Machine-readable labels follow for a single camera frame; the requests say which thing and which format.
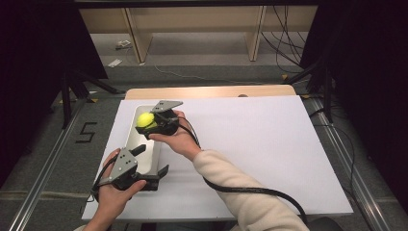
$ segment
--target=cream sleeve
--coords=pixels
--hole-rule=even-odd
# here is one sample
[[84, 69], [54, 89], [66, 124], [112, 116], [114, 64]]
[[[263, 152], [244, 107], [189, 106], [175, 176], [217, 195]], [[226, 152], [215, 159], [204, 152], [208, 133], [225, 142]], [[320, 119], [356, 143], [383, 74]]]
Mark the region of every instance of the cream sleeve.
[[[198, 173], [224, 187], [264, 186], [214, 150], [200, 152], [193, 160]], [[302, 220], [276, 196], [254, 193], [217, 192], [241, 230], [308, 230]]]

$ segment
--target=yellow tennis ball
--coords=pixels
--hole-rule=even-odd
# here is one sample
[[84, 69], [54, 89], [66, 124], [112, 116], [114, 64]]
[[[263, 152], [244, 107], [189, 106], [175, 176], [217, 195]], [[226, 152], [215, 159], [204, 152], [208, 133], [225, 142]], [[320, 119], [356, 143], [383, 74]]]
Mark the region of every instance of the yellow tennis ball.
[[139, 115], [138, 120], [136, 121], [136, 126], [142, 128], [151, 128], [157, 126], [157, 123], [154, 121], [153, 114], [142, 113]]

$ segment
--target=cable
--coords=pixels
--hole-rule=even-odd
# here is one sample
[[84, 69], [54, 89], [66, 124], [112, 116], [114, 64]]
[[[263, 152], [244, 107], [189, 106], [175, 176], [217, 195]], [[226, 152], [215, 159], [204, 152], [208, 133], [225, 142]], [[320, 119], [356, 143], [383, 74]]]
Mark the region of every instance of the cable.
[[186, 130], [186, 132], [188, 132], [190, 134], [190, 136], [194, 139], [195, 143], [198, 145], [198, 147], [200, 147], [200, 143], [198, 142], [198, 138], [190, 131], [190, 129], [188, 129], [187, 127], [179, 124], [179, 127], [183, 128], [184, 130]]
[[96, 201], [98, 201], [98, 193], [99, 193], [99, 182], [101, 181], [101, 178], [102, 178], [102, 175], [103, 175], [103, 173], [105, 173], [105, 171], [106, 171], [106, 169], [108, 168], [108, 166], [111, 164], [111, 163], [113, 163], [113, 162], [115, 162], [116, 161], [116, 159], [117, 159], [117, 156], [118, 156], [118, 154], [116, 154], [115, 156], [113, 156], [112, 157], [112, 159], [111, 160], [109, 160], [108, 161], [108, 163], [107, 164], [105, 164], [103, 167], [102, 167], [102, 170], [99, 172], [99, 175], [98, 175], [98, 177], [96, 177], [96, 180], [95, 180], [95, 182], [93, 183], [93, 186], [92, 186], [92, 189], [90, 190], [90, 195], [92, 196], [92, 200], [91, 201], [87, 201], [87, 202], [92, 202], [92, 201], [94, 201], [95, 199], [96, 199]]
[[[276, 39], [276, 40], [280, 40], [280, 38], [278, 38], [273, 32], [270, 32], [271, 34], [272, 34], [272, 36]], [[287, 43], [287, 42], [285, 42], [285, 41], [283, 41], [283, 40], [280, 40], [282, 43], [284, 43], [285, 45], [289, 45], [289, 46], [293, 46], [293, 47], [296, 47], [296, 48], [298, 48], [298, 49], [304, 49], [303, 47], [301, 47], [301, 46], [298, 46], [298, 45], [292, 45], [292, 44], [290, 44], [290, 43]]]
[[276, 65], [279, 67], [279, 69], [281, 69], [284, 72], [288, 72], [288, 73], [293, 73], [293, 74], [297, 74], [300, 73], [298, 71], [289, 71], [286, 70], [284, 68], [282, 68], [282, 66], [280, 66], [279, 62], [278, 62], [278, 54], [281, 55], [283, 58], [287, 59], [288, 61], [292, 62], [293, 64], [299, 66], [299, 63], [294, 61], [293, 59], [289, 58], [285, 53], [283, 53], [282, 51], [279, 50], [278, 47], [274, 46], [268, 39], [267, 37], [264, 35], [264, 33], [261, 33], [261, 35], [264, 37], [265, 41], [269, 44], [269, 46], [276, 52], [275, 55], [275, 59], [276, 59]]
[[299, 32], [297, 32], [297, 34], [299, 35], [300, 39], [302, 39], [302, 40], [303, 40], [303, 42], [304, 42], [304, 43], [306, 43], [306, 40], [303, 38], [303, 36], [302, 36], [302, 35], [300, 35], [300, 33], [299, 33]]
[[155, 64], [154, 67], [161, 73], [166, 73], [166, 74], [172, 74], [181, 78], [195, 78], [195, 79], [200, 79], [200, 80], [206, 80], [206, 81], [221, 81], [221, 82], [229, 82], [233, 84], [254, 84], [254, 85], [265, 85], [266, 83], [261, 83], [261, 82], [244, 82], [244, 81], [233, 81], [233, 80], [227, 80], [227, 79], [211, 79], [211, 78], [204, 78], [200, 76], [195, 76], [195, 75], [181, 75], [174, 73], [172, 71], [165, 71], [165, 70], [160, 70]]
[[289, 36], [289, 33], [288, 33], [288, 6], [285, 6], [285, 23], [282, 22], [282, 20], [281, 20], [281, 18], [280, 18], [280, 16], [279, 16], [279, 14], [278, 14], [278, 12], [277, 12], [275, 6], [272, 6], [272, 7], [273, 7], [273, 10], [275, 11], [275, 14], [276, 14], [276, 16], [277, 16], [277, 18], [278, 18], [278, 20], [279, 20], [279, 23], [280, 23], [280, 25], [281, 25], [281, 27], [282, 27], [282, 30], [283, 30], [280, 40], [282, 40], [283, 35], [286, 34], [286, 36], [287, 36], [287, 38], [288, 38], [288, 42], [291, 44], [291, 50], [292, 50], [292, 52], [293, 52], [293, 56], [294, 56], [294, 58], [297, 60], [297, 62], [299, 62], [299, 60], [297, 59], [297, 57], [296, 57], [294, 51], [295, 51], [296, 54], [299, 56], [299, 58], [301, 58], [301, 56], [300, 56], [299, 53], [297, 52], [297, 49], [296, 49], [295, 47], [293, 47], [294, 44], [293, 44], [293, 42], [292, 42], [292, 40], [291, 40], [291, 37]]
[[[188, 120], [186, 120], [184, 117], [183, 118], [191, 127], [191, 129], [193, 130], [191, 124], [189, 123]], [[198, 143], [198, 138], [192, 133], [192, 131], [190, 131], [188, 128], [186, 128], [183, 125], [179, 125], [181, 128], [183, 128], [184, 130], [186, 130], [190, 136], [195, 140], [195, 143], [199, 145]], [[300, 204], [293, 199], [292, 197], [290, 197], [289, 195], [283, 193], [283, 192], [279, 192], [279, 191], [275, 191], [275, 190], [270, 190], [270, 189], [265, 189], [265, 188], [247, 188], [247, 187], [224, 187], [224, 186], [219, 186], [216, 185], [212, 182], [210, 182], [209, 180], [207, 180], [205, 177], [203, 177], [205, 183], [207, 183], [207, 185], [209, 187], [211, 187], [212, 189], [219, 191], [219, 192], [223, 192], [223, 193], [260, 193], [260, 194], [267, 194], [267, 195], [274, 195], [274, 196], [279, 196], [282, 197], [286, 200], [288, 200], [289, 202], [291, 202], [293, 204], [293, 206], [299, 211], [301, 218], [303, 220], [303, 222], [305, 224], [308, 223], [307, 221], [307, 217], [306, 217], [306, 213], [304, 212], [303, 208], [300, 206]]]
[[274, 46], [272, 44], [272, 42], [270, 42], [267, 37], [264, 35], [264, 33], [262, 32], [261, 35], [264, 37], [265, 41], [269, 44], [269, 46], [276, 51], [276, 54], [281, 55], [283, 58], [287, 59], [288, 61], [290, 61], [291, 63], [295, 64], [295, 65], [299, 65], [299, 63], [297, 61], [294, 61], [293, 59], [289, 58], [285, 53], [283, 53], [281, 50], [279, 50], [276, 46]]
[[342, 188], [343, 188], [343, 190], [344, 190], [346, 193], [348, 193], [348, 194], [351, 196], [351, 198], [354, 200], [354, 202], [355, 202], [357, 208], [359, 209], [359, 211], [360, 211], [360, 213], [361, 213], [361, 215], [362, 215], [362, 217], [363, 217], [363, 219], [364, 219], [364, 221], [365, 221], [367, 227], [369, 228], [370, 231], [372, 231], [373, 229], [372, 229], [372, 227], [371, 227], [371, 225], [370, 225], [370, 223], [369, 223], [369, 220], [367, 219], [366, 214], [363, 212], [363, 209], [361, 208], [361, 206], [360, 206], [360, 204], [358, 203], [358, 200], [357, 200], [357, 198], [356, 198], [356, 196], [355, 196], [355, 194], [354, 194], [353, 174], [354, 174], [354, 169], [355, 169], [354, 166], [355, 166], [355, 156], [356, 156], [356, 155], [355, 155], [354, 145], [353, 145], [353, 142], [351, 141], [350, 136], [349, 136], [344, 130], [340, 129], [339, 127], [335, 127], [335, 126], [333, 126], [333, 125], [313, 124], [313, 126], [315, 126], [315, 127], [328, 127], [328, 128], [332, 128], [332, 129], [335, 129], [335, 130], [337, 130], [337, 131], [342, 132], [342, 133], [347, 137], [348, 142], [350, 143], [350, 146], [351, 146], [351, 151], [352, 151], [351, 167], [350, 167], [350, 168], [351, 168], [351, 171], [350, 171], [350, 181], [349, 181], [350, 191], [347, 190], [344, 186], [342, 186]]
[[195, 143], [197, 143], [198, 147], [201, 147], [201, 146], [200, 146], [200, 142], [198, 141], [198, 136], [197, 136], [197, 134], [195, 133], [194, 128], [192, 127], [192, 125], [190, 124], [190, 122], [189, 122], [186, 118], [184, 118], [184, 117], [179, 116], [179, 118], [183, 118], [183, 119], [189, 124], [189, 126], [191, 127], [191, 130], [192, 130], [192, 132], [193, 132], [193, 138], [194, 138], [194, 140], [195, 140]]

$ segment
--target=metal frame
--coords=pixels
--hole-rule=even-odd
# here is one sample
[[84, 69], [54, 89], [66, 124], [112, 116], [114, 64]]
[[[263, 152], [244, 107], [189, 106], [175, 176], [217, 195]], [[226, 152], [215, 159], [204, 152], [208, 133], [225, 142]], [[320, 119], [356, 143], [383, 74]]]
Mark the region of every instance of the metal frame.
[[[323, 107], [320, 101], [314, 100], [313, 105], [316, 110]], [[319, 114], [319, 119], [323, 125], [330, 125], [327, 118]], [[326, 131], [327, 136], [331, 140], [337, 154], [339, 155], [339, 159], [342, 162], [348, 177], [351, 175], [351, 167], [352, 167], [352, 154], [350, 154], [344, 146], [342, 139], [339, 136], [339, 133], [336, 129], [330, 129], [329, 127], [324, 128]], [[360, 175], [360, 172], [357, 166], [354, 165], [353, 170], [353, 178], [352, 184], [354, 190], [357, 192], [357, 196], [359, 197], [361, 203], [364, 206], [365, 212], [367, 217], [370, 220], [372, 228], [377, 231], [389, 231], [391, 230], [390, 225], [386, 221], [384, 217], [384, 213], [381, 211], [381, 208], [376, 203], [372, 193], [370, 192], [368, 186], [363, 180], [363, 177]]]
[[66, 128], [62, 130], [60, 136], [58, 137], [57, 142], [55, 143], [53, 149], [51, 150], [50, 155], [48, 156], [44, 166], [42, 167], [41, 172], [39, 173], [36, 182], [33, 187], [27, 194], [27, 197], [24, 199], [24, 202], [21, 204], [18, 212], [16, 213], [13, 223], [9, 230], [24, 230], [31, 214], [33, 213], [41, 192], [47, 184], [47, 181], [54, 169], [54, 166], [58, 162], [58, 159], [61, 156], [61, 153], [64, 150], [67, 138], [71, 134], [72, 128], [75, 124], [75, 121], [78, 117], [78, 114], [84, 108], [87, 99], [79, 99], [75, 103], [75, 108], [72, 113], [72, 119], [67, 124]]

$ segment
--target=black wire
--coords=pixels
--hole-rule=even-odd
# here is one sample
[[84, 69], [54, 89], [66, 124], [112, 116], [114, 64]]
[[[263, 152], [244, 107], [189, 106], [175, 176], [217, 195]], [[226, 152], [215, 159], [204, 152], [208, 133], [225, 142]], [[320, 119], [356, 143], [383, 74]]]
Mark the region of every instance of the black wire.
[[329, 128], [333, 128], [333, 129], [335, 129], [335, 130], [337, 130], [337, 131], [342, 132], [342, 133], [347, 137], [348, 142], [350, 143], [350, 146], [351, 146], [351, 151], [352, 151], [351, 171], [350, 171], [350, 182], [349, 182], [350, 191], [348, 191], [344, 186], [342, 186], [342, 188], [343, 188], [343, 190], [344, 190], [346, 193], [348, 193], [348, 194], [351, 196], [351, 198], [354, 200], [354, 202], [355, 202], [355, 204], [356, 204], [358, 210], [360, 211], [360, 213], [361, 213], [361, 215], [362, 215], [362, 217], [363, 217], [363, 219], [364, 219], [364, 221], [365, 221], [367, 227], [369, 228], [370, 231], [372, 231], [373, 229], [371, 228], [370, 222], [369, 222], [369, 220], [367, 219], [366, 214], [363, 212], [363, 209], [361, 208], [360, 204], [358, 203], [358, 200], [357, 200], [356, 195], [354, 194], [353, 174], [354, 174], [354, 169], [355, 169], [354, 166], [355, 166], [355, 156], [356, 156], [356, 155], [355, 155], [354, 145], [353, 145], [353, 142], [351, 141], [350, 136], [349, 136], [349, 135], [347, 134], [347, 132], [345, 132], [344, 130], [342, 130], [342, 129], [338, 128], [338, 127], [335, 127], [335, 126], [333, 126], [333, 125], [314, 124], [313, 126], [315, 126], [315, 127], [329, 127]]
[[[281, 18], [280, 18], [280, 16], [279, 16], [279, 14], [278, 14], [278, 12], [277, 12], [275, 6], [273, 6], [273, 10], [275, 11], [275, 14], [276, 14], [276, 16], [277, 16], [277, 18], [278, 18], [278, 20], [279, 20], [279, 23], [280, 23], [280, 25], [281, 25], [281, 27], [282, 27], [282, 35], [281, 35], [280, 40], [282, 40], [283, 35], [286, 34], [286, 36], [287, 36], [287, 38], [288, 38], [288, 42], [291, 44], [291, 50], [292, 50], [293, 56], [294, 56], [294, 58], [297, 60], [297, 62], [299, 62], [299, 60], [297, 59], [297, 56], [295, 55], [295, 53], [294, 53], [294, 51], [293, 51], [293, 46], [294, 46], [294, 44], [293, 44], [293, 42], [292, 42], [292, 40], [291, 40], [291, 37], [289, 36], [289, 33], [288, 33], [288, 6], [285, 6], [285, 24], [282, 22], [282, 20], [281, 20]], [[300, 58], [300, 55], [299, 55], [299, 53], [297, 52], [297, 50], [296, 50], [295, 47], [294, 47], [294, 50], [295, 50], [295, 52], [297, 53], [297, 55], [299, 56], [299, 58]]]
[[363, 209], [360, 207], [360, 204], [358, 203], [357, 197], [355, 196], [354, 192], [348, 191], [348, 190], [347, 190], [345, 187], [343, 187], [343, 186], [342, 186], [342, 188], [343, 188], [343, 190], [344, 190], [346, 193], [348, 193], [348, 194], [351, 196], [351, 198], [353, 199], [353, 201], [354, 201], [354, 203], [356, 204], [358, 210], [360, 211], [360, 214], [363, 216], [364, 222], [366, 223], [366, 225], [367, 225], [367, 227], [369, 228], [369, 230], [370, 230], [370, 231], [373, 231], [373, 229], [372, 229], [372, 227], [371, 227], [371, 225], [370, 225], [370, 222], [369, 222], [369, 220], [366, 218], [366, 216], [364, 215], [364, 211], [363, 211]]
[[192, 127], [192, 125], [190, 124], [190, 122], [189, 122], [186, 118], [184, 118], [184, 117], [179, 116], [179, 118], [183, 118], [183, 119], [189, 124], [189, 126], [191, 127], [191, 130], [192, 130], [192, 132], [193, 132], [193, 138], [194, 138], [194, 140], [195, 140], [195, 143], [198, 145], [198, 147], [200, 147], [200, 142], [198, 141], [198, 136], [197, 136], [197, 134], [195, 133], [194, 128]]
[[[272, 34], [272, 36], [273, 36], [275, 39], [280, 40], [280, 38], [278, 38], [273, 32], [270, 32], [270, 33]], [[283, 41], [283, 40], [281, 40], [281, 42], [284, 43], [285, 45], [292, 46], [290, 43], [287, 43], [287, 42], [285, 42], [285, 41]], [[303, 47], [298, 46], [298, 45], [293, 45], [293, 46], [296, 47], [296, 48], [299, 48], [299, 49], [304, 49]]]
[[288, 37], [288, 42], [292, 45], [292, 46], [291, 46], [291, 50], [292, 50], [292, 47], [293, 47], [293, 49], [294, 49], [294, 51], [296, 52], [297, 56], [299, 57], [299, 59], [301, 59], [301, 56], [300, 56], [299, 52], [297, 51], [297, 49], [296, 49], [296, 47], [294, 46], [294, 43], [293, 43], [291, 37], [289, 36], [288, 15], [289, 15], [289, 7], [288, 7], [288, 6], [285, 6], [285, 29], [286, 29], [285, 31], [286, 31], [286, 35], [287, 35], [287, 37]]
[[185, 126], [183, 126], [183, 125], [181, 125], [181, 124], [179, 124], [178, 126], [181, 127], [181, 128], [183, 128], [184, 130], [186, 130], [186, 132], [188, 132], [188, 133], [190, 134], [190, 136], [191, 136], [192, 139], [195, 141], [195, 143], [198, 145], [198, 147], [200, 147], [200, 143], [198, 142], [198, 138], [196, 138], [196, 137], [194, 136], [194, 134], [190, 131], [190, 129], [188, 129], [187, 127], [185, 127]]
[[[184, 117], [180, 117], [183, 118], [191, 127], [191, 129], [193, 130], [191, 124], [189, 123], [188, 120], [186, 120]], [[198, 144], [198, 138], [185, 126], [179, 124], [179, 126], [181, 128], [183, 128], [184, 130], [186, 130], [190, 136], [195, 140], [195, 143]], [[210, 182], [209, 180], [207, 180], [205, 177], [203, 177], [205, 183], [207, 183], [208, 186], [210, 186], [212, 189], [219, 191], [219, 192], [223, 192], [223, 193], [261, 193], [261, 194], [268, 194], [268, 195], [275, 195], [275, 196], [279, 196], [282, 197], [286, 200], [288, 200], [289, 202], [291, 202], [294, 207], [296, 207], [296, 209], [299, 211], [301, 218], [303, 220], [303, 222], [305, 224], [308, 223], [307, 221], [307, 217], [306, 217], [306, 213], [304, 212], [303, 208], [300, 206], [300, 204], [293, 199], [292, 197], [290, 197], [289, 195], [283, 193], [283, 192], [279, 192], [279, 191], [275, 191], [275, 190], [270, 190], [270, 189], [265, 189], [265, 188], [246, 188], [246, 187], [224, 187], [224, 186], [219, 186], [216, 185], [212, 182]]]
[[275, 56], [276, 65], [279, 67], [279, 69], [281, 69], [282, 71], [287, 72], [287, 73], [293, 73], [293, 74], [300, 73], [299, 71], [289, 71], [289, 70], [286, 70], [286, 69], [282, 68], [282, 66], [280, 66], [280, 64], [279, 64], [279, 62], [278, 62], [278, 54], [281, 55], [283, 58], [287, 59], [288, 61], [292, 62], [293, 64], [297, 65], [297, 66], [299, 66], [299, 64], [298, 64], [296, 61], [294, 61], [294, 60], [292, 60], [291, 58], [289, 58], [285, 53], [283, 53], [282, 51], [280, 51], [276, 46], [274, 46], [274, 45], [267, 39], [267, 37], [265, 37], [264, 33], [261, 33], [261, 35], [264, 37], [265, 41], [269, 44], [269, 46], [276, 52], [276, 56]]
[[102, 170], [99, 172], [98, 177], [96, 177], [95, 182], [93, 183], [92, 189], [90, 190], [90, 195], [92, 196], [92, 200], [88, 200], [87, 202], [92, 202], [95, 200], [95, 194], [99, 192], [99, 182], [101, 181], [102, 175], [103, 173], [105, 173], [106, 169], [108, 168], [108, 166], [115, 162], [117, 159], [118, 154], [116, 154], [115, 156], [112, 157], [111, 160], [108, 161], [107, 164], [105, 164], [102, 167]]
[[303, 42], [305, 43], [305, 42], [306, 42], [306, 40], [303, 38], [303, 36], [302, 36], [302, 35], [300, 35], [300, 33], [299, 33], [299, 32], [297, 32], [297, 34], [300, 36], [300, 39], [302, 39], [302, 40], [303, 40]]
[[276, 55], [279, 54], [282, 57], [284, 57], [285, 59], [287, 59], [288, 61], [292, 62], [295, 65], [299, 65], [299, 63], [297, 63], [296, 61], [294, 61], [293, 59], [289, 58], [285, 53], [283, 53], [281, 50], [279, 50], [276, 46], [274, 46], [272, 44], [272, 42], [270, 42], [267, 37], [264, 35], [264, 33], [261, 33], [261, 35], [264, 37], [265, 41], [269, 44], [269, 46], [276, 51]]

